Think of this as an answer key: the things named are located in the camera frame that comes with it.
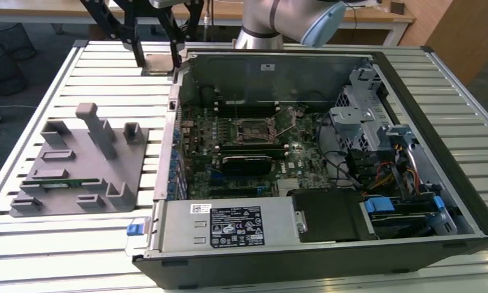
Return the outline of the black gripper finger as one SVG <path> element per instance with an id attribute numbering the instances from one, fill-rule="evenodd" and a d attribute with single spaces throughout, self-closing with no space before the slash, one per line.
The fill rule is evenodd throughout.
<path id="1" fill-rule="evenodd" d="M 200 0 L 194 1 L 166 1 L 160 6 L 160 24 L 164 28 L 168 40 L 170 49 L 172 54 L 172 63 L 175 68 L 179 68 L 183 63 L 180 51 L 184 50 L 186 41 L 196 39 L 198 26 L 200 22 L 202 12 L 204 9 L 204 2 Z M 186 24 L 178 25 L 172 7 L 183 4 L 190 13 Z"/>
<path id="2" fill-rule="evenodd" d="M 106 1 L 80 0 L 80 2 L 107 37 L 110 37 L 112 40 L 120 40 L 123 42 L 124 47 L 134 52 L 138 66 L 144 67 L 146 56 L 136 29 L 136 12 L 139 8 L 138 1 L 115 1 L 124 11 L 123 23 L 114 16 Z"/>

